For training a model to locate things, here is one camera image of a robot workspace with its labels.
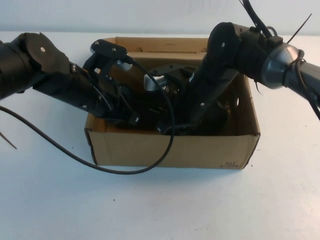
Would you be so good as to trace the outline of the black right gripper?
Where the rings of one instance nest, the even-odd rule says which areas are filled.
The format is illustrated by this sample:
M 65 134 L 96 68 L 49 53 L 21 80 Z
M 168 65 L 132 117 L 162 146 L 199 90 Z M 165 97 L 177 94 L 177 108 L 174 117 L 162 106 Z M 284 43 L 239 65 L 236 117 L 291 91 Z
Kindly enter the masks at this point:
M 191 91 L 189 78 L 177 77 L 172 74 L 165 74 L 165 78 L 169 85 L 169 99 L 174 113 L 174 123 L 172 123 L 171 114 L 167 111 L 167 115 L 159 121 L 159 130 L 161 133 L 172 133 L 173 127 L 175 133 L 191 133 L 197 124 L 190 120 L 191 110 Z

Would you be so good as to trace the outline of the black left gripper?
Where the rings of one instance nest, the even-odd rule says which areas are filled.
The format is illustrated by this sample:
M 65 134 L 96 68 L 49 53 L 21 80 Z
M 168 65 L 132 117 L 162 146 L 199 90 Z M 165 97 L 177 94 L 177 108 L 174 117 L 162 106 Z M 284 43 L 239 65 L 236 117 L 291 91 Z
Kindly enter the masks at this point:
M 106 108 L 103 119 L 119 124 L 126 122 L 136 125 L 139 114 L 132 108 L 133 91 L 110 75 L 113 66 L 128 71 L 132 67 L 128 59 L 114 59 L 94 53 L 83 65 L 91 77 L 90 83 L 97 93 L 98 101 Z

